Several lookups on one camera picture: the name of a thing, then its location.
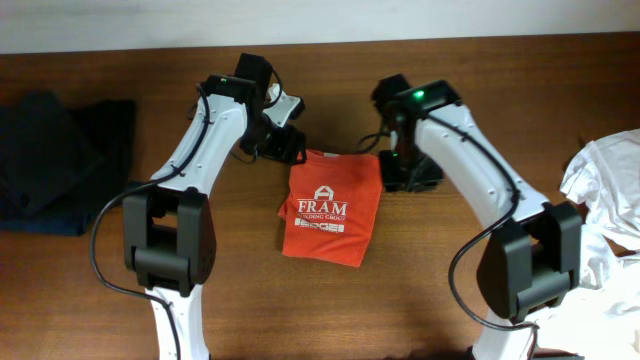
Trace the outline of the folded dark navy garment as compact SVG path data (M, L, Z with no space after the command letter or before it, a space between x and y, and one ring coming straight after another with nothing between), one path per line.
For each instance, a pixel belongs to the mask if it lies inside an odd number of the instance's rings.
M1 109L1 228L79 236L128 185L137 106L70 109L34 92Z

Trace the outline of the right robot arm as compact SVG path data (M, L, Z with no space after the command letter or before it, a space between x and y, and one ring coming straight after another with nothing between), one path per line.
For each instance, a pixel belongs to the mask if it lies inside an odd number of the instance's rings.
M560 306L579 285L581 215L529 185L447 81L413 87L397 74L380 80L371 100L390 139L378 155L385 190L420 192L450 179L483 228L456 252L447 273L454 300L483 327L468 358L540 358L536 315ZM487 245L476 279L485 317L464 303L455 285L459 262L481 240Z

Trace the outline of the red printed t-shirt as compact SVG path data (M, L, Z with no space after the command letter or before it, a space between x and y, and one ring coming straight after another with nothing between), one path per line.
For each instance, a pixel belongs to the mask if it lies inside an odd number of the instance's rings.
M307 150L306 162L291 168L278 211L285 221L282 254L360 267L382 191L376 156Z

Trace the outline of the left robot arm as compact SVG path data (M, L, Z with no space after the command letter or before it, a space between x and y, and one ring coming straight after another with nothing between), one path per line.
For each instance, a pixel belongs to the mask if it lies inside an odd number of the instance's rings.
M290 125L304 109L262 56L199 84L194 119L169 160L123 200L124 263L152 304L163 359L207 359L202 288L216 257L209 197L233 148L287 165L306 160Z

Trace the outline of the white t-shirt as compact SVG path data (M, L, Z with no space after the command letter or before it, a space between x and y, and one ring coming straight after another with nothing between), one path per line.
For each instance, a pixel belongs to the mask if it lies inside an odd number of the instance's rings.
M579 285L539 313L538 345L586 359L639 360L639 131L587 143L560 191L588 208Z

